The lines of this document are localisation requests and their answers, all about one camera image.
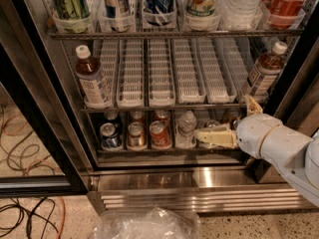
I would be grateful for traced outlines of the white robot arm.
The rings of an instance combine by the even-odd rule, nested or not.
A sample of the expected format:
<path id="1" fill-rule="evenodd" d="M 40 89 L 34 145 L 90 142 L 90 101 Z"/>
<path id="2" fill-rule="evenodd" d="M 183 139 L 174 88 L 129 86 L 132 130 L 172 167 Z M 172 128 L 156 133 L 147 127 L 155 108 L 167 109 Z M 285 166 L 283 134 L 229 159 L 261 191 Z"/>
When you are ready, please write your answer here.
<path id="1" fill-rule="evenodd" d="M 247 116 L 236 130 L 228 124 L 207 126 L 194 131 L 200 142 L 219 147 L 239 147 L 256 159 L 275 167 L 298 193 L 319 206 L 319 138 L 310 137 L 263 112 L 261 105 L 244 96 Z"/>

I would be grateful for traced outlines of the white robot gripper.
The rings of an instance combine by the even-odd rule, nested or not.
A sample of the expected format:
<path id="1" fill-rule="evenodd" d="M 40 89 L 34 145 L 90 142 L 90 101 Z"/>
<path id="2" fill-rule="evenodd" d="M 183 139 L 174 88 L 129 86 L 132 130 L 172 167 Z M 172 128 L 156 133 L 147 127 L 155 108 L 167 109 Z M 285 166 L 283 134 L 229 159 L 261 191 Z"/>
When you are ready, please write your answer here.
<path id="1" fill-rule="evenodd" d="M 263 108 L 252 96 L 245 95 L 244 100 L 248 117 L 238 124 L 236 132 L 227 123 L 194 131 L 194 136 L 202 147 L 237 148 L 238 143 L 242 151 L 255 158 L 261 157 L 260 148 L 263 141 L 273 129 L 282 125 L 282 121 L 263 114 Z"/>

